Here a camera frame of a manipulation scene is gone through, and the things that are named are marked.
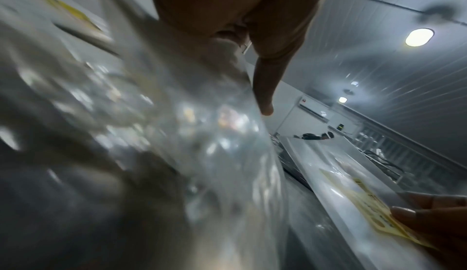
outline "clear plastic bag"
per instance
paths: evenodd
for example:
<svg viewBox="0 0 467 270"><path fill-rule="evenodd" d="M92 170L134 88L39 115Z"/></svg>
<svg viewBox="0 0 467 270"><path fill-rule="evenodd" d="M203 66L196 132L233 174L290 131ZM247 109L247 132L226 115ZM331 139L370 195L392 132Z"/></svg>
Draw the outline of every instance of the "clear plastic bag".
<svg viewBox="0 0 467 270"><path fill-rule="evenodd" d="M125 72L77 62L1 11L1 120L16 150L0 179L1 266L279 269L283 173L243 55L132 0L102 2Z"/></svg>

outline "air conditioner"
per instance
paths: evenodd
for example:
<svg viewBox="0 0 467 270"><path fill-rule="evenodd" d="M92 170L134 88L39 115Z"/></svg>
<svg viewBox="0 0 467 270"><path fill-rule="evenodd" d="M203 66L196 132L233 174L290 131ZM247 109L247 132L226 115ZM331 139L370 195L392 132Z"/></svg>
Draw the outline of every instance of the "air conditioner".
<svg viewBox="0 0 467 270"><path fill-rule="evenodd" d="M334 112L331 111L327 106L308 96L303 96L300 99L298 106L324 122L328 122L334 115Z"/></svg>

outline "plastic sheet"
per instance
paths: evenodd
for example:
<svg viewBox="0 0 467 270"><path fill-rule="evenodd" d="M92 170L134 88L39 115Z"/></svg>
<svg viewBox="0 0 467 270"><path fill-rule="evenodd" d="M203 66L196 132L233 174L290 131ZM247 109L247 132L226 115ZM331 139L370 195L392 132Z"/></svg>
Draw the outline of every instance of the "plastic sheet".
<svg viewBox="0 0 467 270"><path fill-rule="evenodd" d="M279 269L284 176L243 55L102 2L125 72L0 9L0 266Z"/></svg>
<svg viewBox="0 0 467 270"><path fill-rule="evenodd" d="M351 180L361 179L388 206L412 207L403 191L345 138L306 141L280 137L280 141L365 269L441 269L424 247L375 230L322 172L336 173L345 188L364 192Z"/></svg>

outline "ceiling light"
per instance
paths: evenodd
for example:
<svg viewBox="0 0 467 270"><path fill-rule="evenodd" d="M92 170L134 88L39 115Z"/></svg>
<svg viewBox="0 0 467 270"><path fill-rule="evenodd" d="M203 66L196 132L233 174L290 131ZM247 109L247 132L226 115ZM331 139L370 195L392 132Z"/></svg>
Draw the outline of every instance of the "ceiling light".
<svg viewBox="0 0 467 270"><path fill-rule="evenodd" d="M410 32L405 43L411 47L419 47L426 44L434 35L434 31L428 28L416 29Z"/></svg>

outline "white paneled ceiling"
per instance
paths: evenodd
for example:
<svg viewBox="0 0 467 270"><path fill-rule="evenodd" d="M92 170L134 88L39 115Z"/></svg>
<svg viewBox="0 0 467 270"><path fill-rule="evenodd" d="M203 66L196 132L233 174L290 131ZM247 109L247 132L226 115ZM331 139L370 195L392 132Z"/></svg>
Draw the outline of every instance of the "white paneled ceiling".
<svg viewBox="0 0 467 270"><path fill-rule="evenodd" d="M327 0L284 81L467 165L467 0ZM417 28L434 30L408 47ZM254 64L257 55L247 52ZM358 87L351 82L358 81Z"/></svg>

